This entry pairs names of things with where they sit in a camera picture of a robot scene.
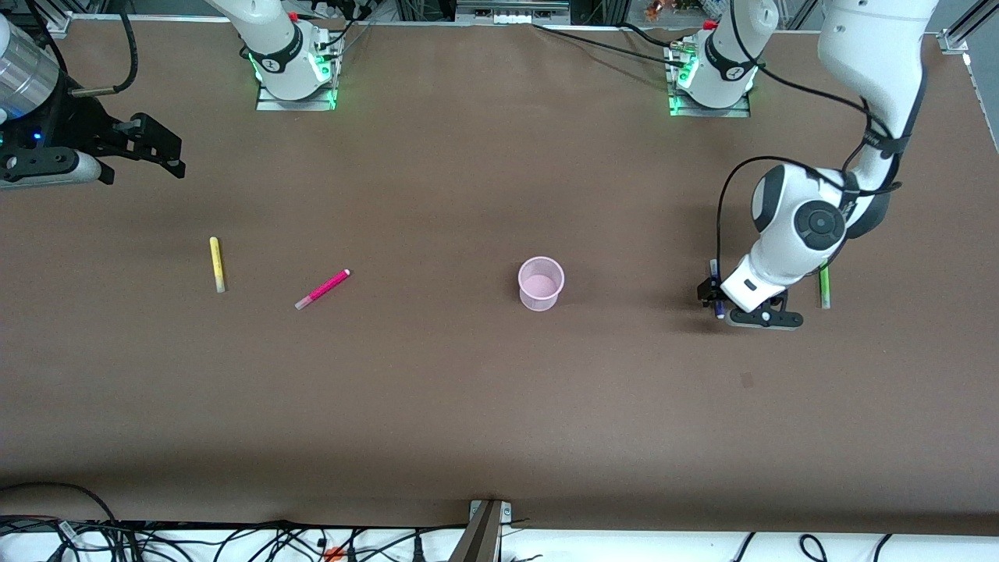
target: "green marker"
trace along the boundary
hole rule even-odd
[[[832,301],[829,297],[829,262],[822,262],[818,272],[818,296],[822,301],[822,309],[832,308]]]

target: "blue marker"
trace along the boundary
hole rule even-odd
[[[707,263],[708,267],[711,268],[711,279],[714,279],[720,284],[721,274],[718,273],[718,260],[712,259]],[[714,301],[714,317],[717,318],[718,320],[725,319],[725,303],[721,302],[720,300]]]

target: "table surface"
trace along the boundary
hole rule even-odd
[[[449,523],[498,496],[537,526],[999,529],[999,159],[960,57],[927,41],[905,187],[836,260],[832,310],[792,289],[789,333],[695,301],[718,191],[759,154],[838,166],[849,109],[759,78],[749,119],[670,117],[655,63],[380,26],[336,111],[258,113],[230,26],[135,28],[139,78],[103,102],[180,135],[188,177],[114,161],[113,186],[0,194],[3,482],[136,519]],[[847,94],[815,42],[775,36],[770,68]],[[62,45],[84,84],[127,69],[116,22]],[[729,191],[726,268],[766,169]],[[566,276],[543,314],[517,299],[534,255]]]

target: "plastic cup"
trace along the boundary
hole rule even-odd
[[[523,262],[516,282],[520,285],[523,306],[541,312],[555,305],[558,293],[565,285],[565,273],[555,260],[537,256]]]

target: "pink marker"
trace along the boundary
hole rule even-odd
[[[309,295],[306,298],[295,303],[295,308],[302,310],[303,308],[309,306],[310,304],[312,304],[314,300],[322,297],[327,292],[329,292],[330,289],[336,287],[337,285],[340,285],[341,283],[344,282],[344,279],[347,279],[350,276],[351,276],[350,269],[345,269],[344,271],[341,271],[340,273],[334,275],[332,279],[330,279],[326,283],[323,283],[319,287],[316,287],[316,289],[313,292],[309,293]]]

